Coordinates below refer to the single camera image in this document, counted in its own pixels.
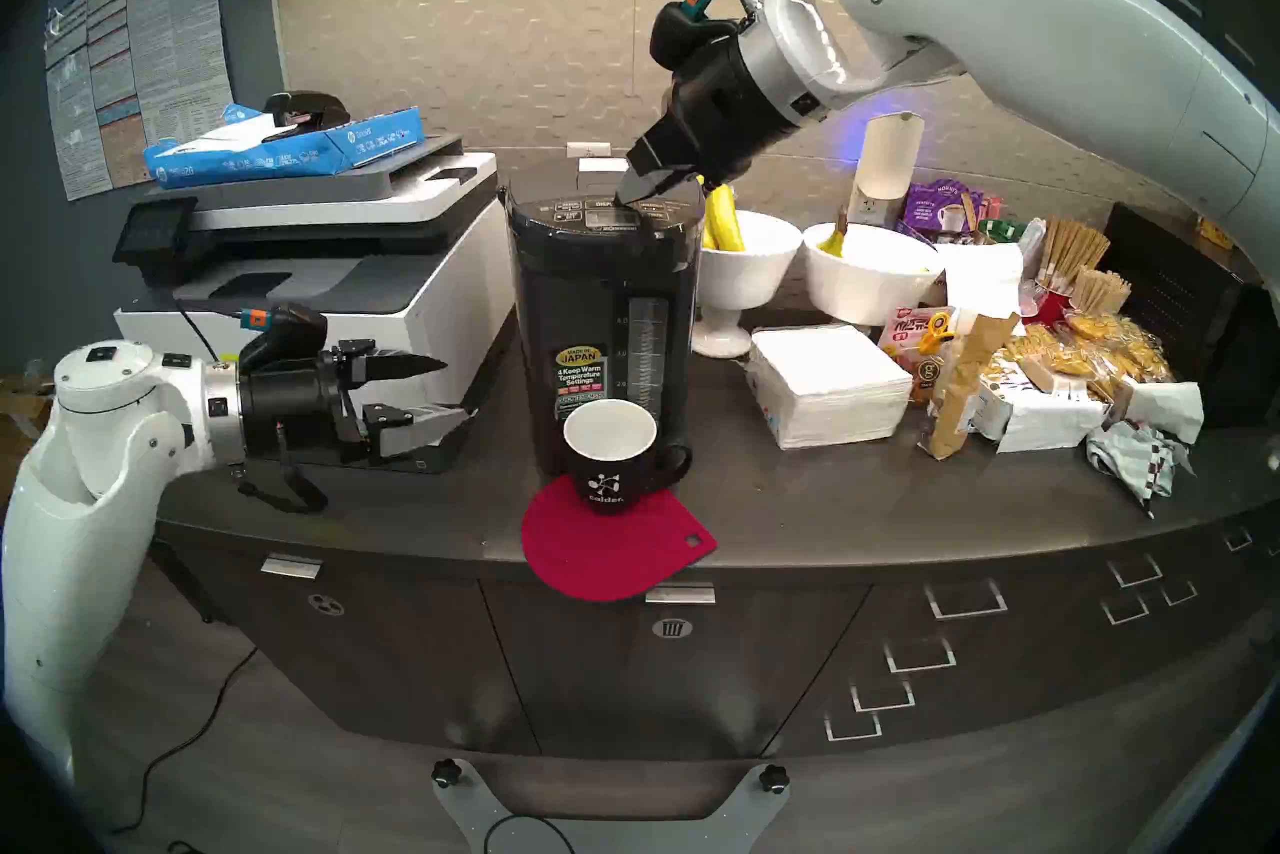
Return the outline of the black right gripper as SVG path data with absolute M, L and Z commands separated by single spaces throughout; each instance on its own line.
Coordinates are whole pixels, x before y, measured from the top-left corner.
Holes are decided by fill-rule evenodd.
M 701 45 L 672 74 L 667 110 L 627 152 L 614 206 L 635 209 L 701 175 L 730 184 L 797 128 L 746 67 L 739 37 Z

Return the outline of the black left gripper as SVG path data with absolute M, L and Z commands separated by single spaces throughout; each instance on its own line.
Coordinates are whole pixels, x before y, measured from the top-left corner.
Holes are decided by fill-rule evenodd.
M 355 463 L 394 461 L 422 447 L 438 447 L 470 421 L 466 407 L 365 403 L 361 420 L 351 393 L 370 383 L 411 379 L 445 367 L 442 360 L 381 348 L 372 339 L 342 339 L 340 350 L 305 357 L 243 350 L 238 356 L 238 402 L 244 452 L 261 458 L 280 451 L 328 449 L 340 463 Z

